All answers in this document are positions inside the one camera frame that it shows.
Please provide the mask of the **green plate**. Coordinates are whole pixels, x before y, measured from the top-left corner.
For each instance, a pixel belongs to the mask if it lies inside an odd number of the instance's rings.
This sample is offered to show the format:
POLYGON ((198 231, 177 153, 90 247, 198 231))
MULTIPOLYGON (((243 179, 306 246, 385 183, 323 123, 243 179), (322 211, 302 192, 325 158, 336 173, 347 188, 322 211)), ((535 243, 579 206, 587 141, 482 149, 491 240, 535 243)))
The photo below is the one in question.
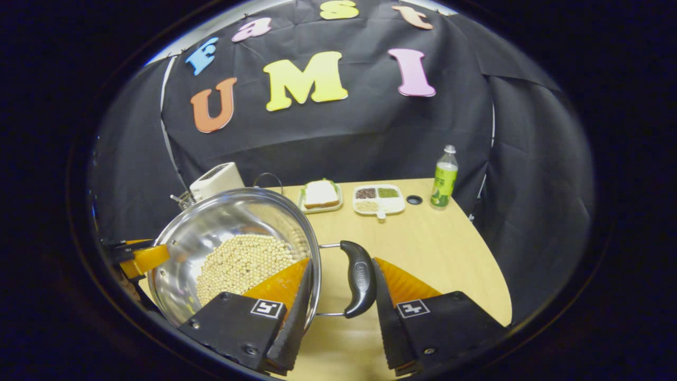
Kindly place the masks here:
POLYGON ((302 210, 302 212, 303 212, 304 214, 319 214, 319 213, 322 213, 322 212, 331 212, 331 211, 336 211, 336 210, 338 210, 338 209, 340 209, 340 208, 342 207, 342 205, 343 205, 343 194, 342 194, 342 190, 341 190, 340 186, 339 186, 338 184, 335 183, 336 190, 337 190, 337 193, 338 193, 338 195, 339 195, 338 197, 340 198, 340 201, 339 201, 339 204, 338 204, 338 205, 335 205, 335 206, 332 206, 332 207, 318 207, 318 208, 314 208, 314 209, 307 209, 307 208, 304 207, 304 205, 303 205, 303 202, 304 202, 304 200, 305 200, 305 195, 303 194, 303 189, 305 188, 305 185, 300 189, 300 193, 299 193, 299 195, 298 195, 298 200, 297 200, 297 202, 296 202, 296 203, 297 203, 297 206, 302 210))

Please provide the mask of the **stainless steel pot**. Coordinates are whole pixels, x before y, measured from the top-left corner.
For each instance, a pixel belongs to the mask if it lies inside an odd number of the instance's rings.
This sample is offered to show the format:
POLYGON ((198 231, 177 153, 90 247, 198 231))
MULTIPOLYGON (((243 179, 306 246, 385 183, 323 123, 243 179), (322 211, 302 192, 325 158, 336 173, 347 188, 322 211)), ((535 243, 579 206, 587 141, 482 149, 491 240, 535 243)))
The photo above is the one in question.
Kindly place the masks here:
POLYGON ((284 241, 293 253, 304 253, 310 259, 311 294, 304 327, 309 329, 318 316, 323 246, 300 207, 285 195, 256 187, 227 190, 197 202, 155 239, 154 244, 165 246, 170 257, 146 277, 155 305, 173 326, 186 323, 203 307, 197 278, 208 254, 244 234, 272 236, 284 241))

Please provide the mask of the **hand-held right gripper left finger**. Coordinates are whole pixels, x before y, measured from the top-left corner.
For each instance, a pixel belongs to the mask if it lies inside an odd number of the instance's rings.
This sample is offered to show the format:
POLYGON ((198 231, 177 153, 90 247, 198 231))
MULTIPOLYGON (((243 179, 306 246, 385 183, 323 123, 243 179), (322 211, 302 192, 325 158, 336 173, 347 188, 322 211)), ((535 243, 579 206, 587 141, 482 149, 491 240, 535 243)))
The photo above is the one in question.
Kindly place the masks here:
POLYGON ((294 368, 305 334, 311 278, 306 258, 243 296, 218 294, 179 330, 236 364, 284 376, 294 368))

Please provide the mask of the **pile of soybeans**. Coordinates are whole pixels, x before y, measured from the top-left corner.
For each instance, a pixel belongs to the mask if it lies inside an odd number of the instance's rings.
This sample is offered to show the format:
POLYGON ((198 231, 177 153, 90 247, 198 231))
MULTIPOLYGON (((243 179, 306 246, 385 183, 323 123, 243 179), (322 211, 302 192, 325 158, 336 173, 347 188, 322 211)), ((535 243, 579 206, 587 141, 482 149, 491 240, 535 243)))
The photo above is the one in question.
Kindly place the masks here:
POLYGON ((206 256, 197 277, 197 296, 206 305, 220 292, 242 295, 302 259, 276 237, 237 234, 206 256))

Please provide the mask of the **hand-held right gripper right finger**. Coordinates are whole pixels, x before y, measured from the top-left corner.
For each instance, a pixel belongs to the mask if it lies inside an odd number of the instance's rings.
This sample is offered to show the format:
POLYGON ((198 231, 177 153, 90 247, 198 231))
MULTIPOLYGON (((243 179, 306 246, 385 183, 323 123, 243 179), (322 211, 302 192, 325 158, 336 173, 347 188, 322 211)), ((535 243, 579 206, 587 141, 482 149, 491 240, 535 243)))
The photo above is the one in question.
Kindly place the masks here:
POLYGON ((386 260, 372 261, 382 343, 397 376, 458 364, 505 333, 464 292, 438 292, 386 260))

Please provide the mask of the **white toaster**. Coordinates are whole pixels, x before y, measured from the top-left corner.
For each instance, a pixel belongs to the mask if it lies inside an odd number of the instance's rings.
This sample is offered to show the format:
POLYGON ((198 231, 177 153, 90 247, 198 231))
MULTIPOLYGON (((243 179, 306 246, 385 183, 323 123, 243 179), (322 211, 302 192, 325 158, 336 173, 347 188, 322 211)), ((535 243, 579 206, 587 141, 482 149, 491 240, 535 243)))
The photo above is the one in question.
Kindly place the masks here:
POLYGON ((244 187, 244 181, 235 162, 225 162, 200 176, 189 186, 189 190, 194 200, 201 202, 215 194, 244 187))

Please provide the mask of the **green label drink bottle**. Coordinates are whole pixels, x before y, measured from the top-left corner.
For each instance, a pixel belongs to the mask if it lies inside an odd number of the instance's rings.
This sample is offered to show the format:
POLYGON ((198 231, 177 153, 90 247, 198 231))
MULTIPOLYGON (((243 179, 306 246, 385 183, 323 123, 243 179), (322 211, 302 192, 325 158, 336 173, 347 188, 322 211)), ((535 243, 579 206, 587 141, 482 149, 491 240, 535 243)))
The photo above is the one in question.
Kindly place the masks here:
POLYGON ((452 200, 459 164, 455 157, 455 146, 447 144, 443 155, 437 160, 430 203, 435 209, 445 209, 452 200))

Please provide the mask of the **white divided grain dish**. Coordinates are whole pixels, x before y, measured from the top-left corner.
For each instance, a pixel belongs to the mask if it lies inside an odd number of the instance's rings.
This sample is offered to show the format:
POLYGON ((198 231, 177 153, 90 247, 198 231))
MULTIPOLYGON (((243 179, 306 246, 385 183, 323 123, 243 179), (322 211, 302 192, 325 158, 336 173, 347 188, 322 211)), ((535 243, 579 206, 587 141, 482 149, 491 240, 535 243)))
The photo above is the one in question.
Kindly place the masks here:
POLYGON ((366 184, 353 190, 352 205, 360 215, 375 215, 384 219, 389 214, 400 214, 405 209, 405 198, 393 184, 366 184))

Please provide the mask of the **white bread sandwich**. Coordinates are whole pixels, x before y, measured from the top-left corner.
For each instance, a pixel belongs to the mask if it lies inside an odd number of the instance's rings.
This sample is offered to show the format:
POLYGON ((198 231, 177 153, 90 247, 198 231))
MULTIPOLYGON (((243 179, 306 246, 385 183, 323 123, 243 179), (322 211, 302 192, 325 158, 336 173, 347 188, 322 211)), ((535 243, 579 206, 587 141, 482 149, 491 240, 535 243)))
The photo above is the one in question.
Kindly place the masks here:
POLYGON ((307 183, 303 189, 304 207, 314 209, 318 207, 332 207, 339 204, 335 183, 331 180, 317 180, 307 183))

